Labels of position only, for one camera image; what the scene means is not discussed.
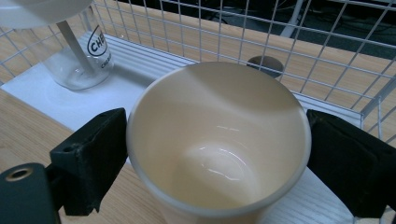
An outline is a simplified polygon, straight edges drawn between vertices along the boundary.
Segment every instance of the wire mesh basket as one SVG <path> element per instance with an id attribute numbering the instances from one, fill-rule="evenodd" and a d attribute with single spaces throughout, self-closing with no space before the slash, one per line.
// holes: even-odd
<path id="1" fill-rule="evenodd" d="M 396 147 L 396 0 L 94 0 L 92 7 L 107 35 L 276 73 L 305 107 Z M 62 43 L 57 27 L 34 32 Z M 0 85 L 39 63 L 14 30 L 0 27 L 0 46 Z"/>

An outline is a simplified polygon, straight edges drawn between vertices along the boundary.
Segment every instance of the jar label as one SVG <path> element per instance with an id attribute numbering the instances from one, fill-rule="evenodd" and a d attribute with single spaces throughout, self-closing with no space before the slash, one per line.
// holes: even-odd
<path id="1" fill-rule="evenodd" d="M 90 39 L 88 40 L 87 48 L 88 52 L 94 57 L 99 57 L 106 53 L 107 42 L 99 25 L 96 26 L 95 30 L 92 32 Z"/>

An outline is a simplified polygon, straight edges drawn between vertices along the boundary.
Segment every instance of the white lid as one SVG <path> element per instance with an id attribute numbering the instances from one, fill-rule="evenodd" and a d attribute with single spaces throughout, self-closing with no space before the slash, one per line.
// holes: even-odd
<path id="1" fill-rule="evenodd" d="M 26 29 L 65 21 L 92 0 L 0 0 L 0 26 Z"/>

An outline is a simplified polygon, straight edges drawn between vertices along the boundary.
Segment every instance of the cup rim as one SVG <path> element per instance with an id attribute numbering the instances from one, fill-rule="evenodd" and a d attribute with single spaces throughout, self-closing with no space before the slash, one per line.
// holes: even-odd
<path id="1" fill-rule="evenodd" d="M 209 62 L 209 63 L 216 63 L 219 67 L 222 66 L 230 66 L 230 64 L 235 64 L 235 63 L 223 63 L 223 62 Z M 174 206 L 176 209 L 179 209 L 181 211 L 187 212 L 192 215 L 196 215 L 199 217 L 215 217 L 215 218 L 222 218 L 222 217 L 237 217 L 241 216 L 244 214 L 249 214 L 256 212 L 266 206 L 272 205 L 275 202 L 277 202 L 279 199 L 281 199 L 283 196 L 285 196 L 291 189 L 292 187 L 298 182 L 300 177 L 303 175 L 303 172 L 305 170 L 305 167 L 308 163 L 309 160 L 309 155 L 310 155 L 310 150 L 311 150 L 311 132 L 310 132 L 310 126 L 308 122 L 308 118 L 305 115 L 303 107 L 300 105 L 297 99 L 295 101 L 300 105 L 300 114 L 301 114 L 301 119 L 303 120 L 303 125 L 302 130 L 305 132 L 305 146 L 304 146 L 304 155 L 302 156 L 301 162 L 297 169 L 294 170 L 293 174 L 291 177 L 286 181 L 284 185 L 282 185 L 279 189 L 275 190 L 273 193 L 270 195 L 266 196 L 263 199 L 258 200 L 255 203 L 250 203 L 244 206 L 240 207 L 235 207 L 235 208 L 229 208 L 229 209 L 209 209 L 209 208 L 203 208 L 195 205 L 191 205 L 188 203 L 183 203 L 180 200 L 177 200 L 170 196 L 169 194 L 165 193 L 160 187 L 158 187 L 156 184 L 154 184 L 150 179 L 149 176 L 145 173 L 143 168 L 140 166 L 139 162 L 136 159 L 136 156 L 134 155 L 134 150 L 133 150 L 133 144 L 132 144 L 132 139 L 131 136 L 132 134 L 132 126 L 133 123 L 132 121 L 134 120 L 134 112 L 137 110 L 137 108 L 140 105 L 140 102 L 143 101 L 146 92 L 151 91 L 157 83 L 161 82 L 162 80 L 172 76 L 173 74 L 177 74 L 179 71 L 186 69 L 187 67 L 191 66 L 205 66 L 208 63 L 195 63 L 195 64 L 190 64 L 185 67 L 181 67 L 176 69 L 175 71 L 172 71 L 163 77 L 160 77 L 156 79 L 154 82 L 152 82 L 146 90 L 142 93 L 142 95 L 137 99 L 136 103 L 134 104 L 131 113 L 128 118 L 128 123 L 127 123 L 127 148 L 129 152 L 129 160 L 134 167 L 134 170 L 136 171 L 137 175 L 139 178 L 142 180 L 144 185 L 149 189 L 149 191 L 153 194 L 153 196 L 157 199 L 160 200 L 162 203 L 169 203 L 172 206 Z M 256 72 L 257 70 L 253 68 L 247 67 L 247 69 L 252 69 Z"/>

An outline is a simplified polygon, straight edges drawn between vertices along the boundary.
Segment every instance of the wire grid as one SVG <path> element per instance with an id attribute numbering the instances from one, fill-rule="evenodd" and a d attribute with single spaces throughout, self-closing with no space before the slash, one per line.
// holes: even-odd
<path id="1" fill-rule="evenodd" d="M 332 14 L 326 29 L 309 25 L 308 15 L 322 15 L 316 12 L 312 0 L 297 0 L 295 4 L 288 0 L 274 0 L 268 17 L 258 15 L 249 0 L 242 4 L 241 1 L 221 0 L 215 6 L 210 5 L 210 0 L 161 0 L 156 2 L 155 9 L 150 8 L 152 1 L 149 0 L 142 0 L 138 5 L 132 0 L 124 1 L 95 0 L 92 4 L 106 34 L 197 62 L 248 64 L 254 56 L 275 57 L 285 67 L 277 79 L 292 92 L 361 113 L 365 131 L 396 146 L 393 128 L 396 127 L 396 46 L 374 38 L 384 29 L 384 18 L 396 12 L 396 7 L 392 6 L 396 0 L 380 5 L 333 1 L 339 8 Z M 238 8 L 230 7 L 230 2 L 238 3 Z M 371 18 L 372 25 L 363 35 L 338 32 L 342 21 L 348 18 L 347 9 L 351 6 L 379 11 L 376 18 Z M 166 11 L 168 8 L 176 10 L 169 12 Z M 285 10 L 293 10 L 293 14 L 280 20 L 278 15 Z M 266 27 L 266 30 L 253 30 L 250 28 L 252 23 Z M 286 29 L 291 32 L 284 35 Z M 62 45 L 56 27 L 37 30 L 35 33 L 41 35 L 42 41 Z M 311 35 L 321 35 L 321 44 L 304 41 Z M 330 47 L 334 39 L 353 43 L 356 48 L 350 51 Z M 27 50 L 29 47 L 10 29 L 0 28 L 0 46 L 0 84 L 38 63 Z M 386 59 L 365 55 L 362 52 L 367 47 L 387 49 L 393 54 Z"/>

